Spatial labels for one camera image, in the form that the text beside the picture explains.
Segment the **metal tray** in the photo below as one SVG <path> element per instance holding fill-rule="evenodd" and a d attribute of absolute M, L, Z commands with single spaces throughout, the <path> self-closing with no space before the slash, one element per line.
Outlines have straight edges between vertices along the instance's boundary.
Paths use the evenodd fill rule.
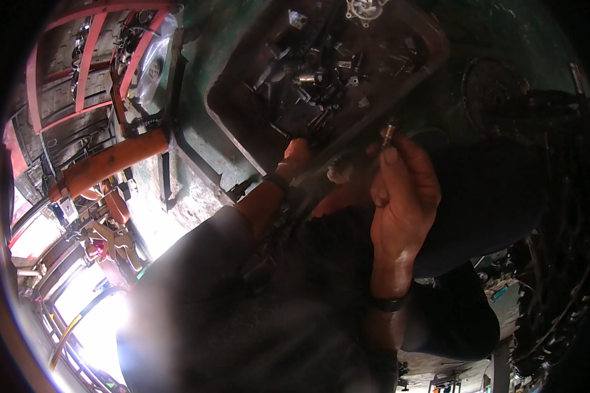
<path fill-rule="evenodd" d="M 369 28 L 364 28 L 358 19 L 345 18 L 346 4 L 342 0 L 334 4 L 340 7 L 335 18 L 337 22 L 333 24 L 338 26 L 334 27 L 338 32 L 330 34 L 340 35 L 339 41 L 350 53 L 364 53 L 362 74 L 366 78 L 361 78 L 358 86 L 344 90 L 342 110 L 329 118 L 322 130 L 328 143 L 311 163 L 313 171 L 323 170 L 331 163 L 363 130 L 438 69 L 450 51 L 436 21 L 408 1 L 388 1 L 381 16 L 371 21 Z M 250 86 L 272 58 L 267 43 L 275 42 L 275 36 L 285 29 L 294 29 L 289 26 L 288 11 L 293 9 L 311 16 L 310 24 L 315 22 L 319 6 L 315 0 L 274 0 L 267 4 L 232 50 L 221 74 L 206 90 L 207 112 L 261 174 L 275 169 L 289 143 L 289 138 L 276 131 L 272 124 L 283 128 L 290 137 L 306 136 L 310 132 L 306 124 L 319 109 L 293 104 L 286 115 L 270 119 L 267 102 L 258 92 L 252 92 Z M 393 59 L 386 62 L 384 59 L 388 60 L 390 53 L 404 45 L 406 37 L 412 39 L 416 48 L 414 66 L 394 68 Z M 369 105 L 359 105 L 363 97 Z"/>

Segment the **pink metal frame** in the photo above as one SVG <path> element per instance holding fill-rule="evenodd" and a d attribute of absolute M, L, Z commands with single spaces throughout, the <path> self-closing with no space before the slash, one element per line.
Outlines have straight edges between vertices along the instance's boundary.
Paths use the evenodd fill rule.
<path fill-rule="evenodd" d="M 90 31 L 87 35 L 86 44 L 83 51 L 83 56 L 81 58 L 81 65 L 79 71 L 79 81 L 77 84 L 77 97 L 75 100 L 75 112 L 65 116 L 47 126 L 42 126 L 41 124 L 41 111 L 39 106 L 39 84 L 40 78 L 38 75 L 37 69 L 37 45 L 34 47 L 27 63 L 26 63 L 26 95 L 28 99 L 28 107 L 29 113 L 31 117 L 31 124 L 33 130 L 35 130 L 36 134 L 40 134 L 61 122 L 65 122 L 68 119 L 71 119 L 75 116 L 83 114 L 87 111 L 91 111 L 93 109 L 97 109 L 99 107 L 111 105 L 111 101 L 106 101 L 104 103 L 96 104 L 90 107 L 84 107 L 84 100 L 86 97 L 86 85 L 87 85 L 87 75 L 89 73 L 90 68 L 98 69 L 100 64 L 92 64 L 92 55 L 94 53 L 94 49 L 96 47 L 96 41 L 98 39 L 98 35 L 101 32 L 101 28 L 103 22 L 105 21 L 105 17 L 109 12 L 115 11 L 131 11 L 131 10 L 141 10 L 141 9 L 154 9 L 157 10 L 157 13 L 153 17 L 151 24 L 149 26 L 152 30 L 157 30 L 162 22 L 168 11 L 174 6 L 174 3 L 171 0 L 148 0 L 148 1 L 134 1 L 134 0 L 107 0 L 107 1 L 97 1 L 86 6 L 80 6 L 68 9 L 67 11 L 59 14 L 57 18 L 48 24 L 45 31 L 48 31 L 52 28 L 57 26 L 63 25 L 64 23 L 68 23 L 73 20 L 77 20 L 80 18 L 86 18 L 87 16 L 94 15 L 94 20 L 91 23 Z M 131 61 L 125 70 L 125 74 L 123 75 L 123 80 L 121 83 L 121 97 L 125 98 L 126 92 L 129 89 L 129 84 L 131 83 L 131 78 L 135 73 L 138 64 L 140 63 L 140 59 L 142 55 L 146 51 L 148 44 L 151 42 L 151 38 L 153 34 L 148 31 L 145 31 L 140 38 L 140 42 L 136 47 L 133 55 L 131 56 Z M 43 79 L 44 83 L 49 83 L 61 79 L 63 77 L 69 76 L 71 73 L 70 70 L 60 71 L 56 74 L 50 75 L 49 77 Z"/>

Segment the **black wristband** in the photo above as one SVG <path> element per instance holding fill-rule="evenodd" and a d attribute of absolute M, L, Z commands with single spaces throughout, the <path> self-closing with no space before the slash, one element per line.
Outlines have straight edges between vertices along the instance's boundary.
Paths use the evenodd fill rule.
<path fill-rule="evenodd" d="M 406 303 L 409 294 L 411 293 L 411 288 L 413 288 L 413 281 L 411 281 L 408 291 L 402 297 L 396 297 L 392 299 L 376 299 L 373 296 L 370 296 L 369 305 L 383 312 L 391 313 L 400 311 L 404 306 L 404 303 Z"/>
<path fill-rule="evenodd" d="M 267 174 L 267 176 L 262 178 L 262 181 L 269 181 L 280 188 L 285 194 L 289 191 L 290 183 L 284 180 L 283 177 L 277 174 Z"/>

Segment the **plastic bag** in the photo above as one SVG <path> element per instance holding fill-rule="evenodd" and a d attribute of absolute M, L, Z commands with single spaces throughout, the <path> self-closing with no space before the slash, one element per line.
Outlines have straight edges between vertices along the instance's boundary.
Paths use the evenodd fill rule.
<path fill-rule="evenodd" d="M 157 86 L 164 71 L 164 61 L 168 55 L 168 45 L 177 28 L 177 20 L 171 14 L 166 15 L 158 29 L 159 37 L 154 36 L 147 52 L 144 54 L 140 80 L 138 81 L 138 102 L 147 107 L 153 100 Z"/>

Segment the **tray of bolts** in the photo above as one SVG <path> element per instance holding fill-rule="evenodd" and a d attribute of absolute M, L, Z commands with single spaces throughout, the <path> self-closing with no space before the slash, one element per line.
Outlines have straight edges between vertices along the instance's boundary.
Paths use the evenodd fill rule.
<path fill-rule="evenodd" d="M 269 172 L 292 138 L 329 157 L 448 54 L 436 20 L 405 0 L 273 0 L 232 50 L 206 107 Z"/>

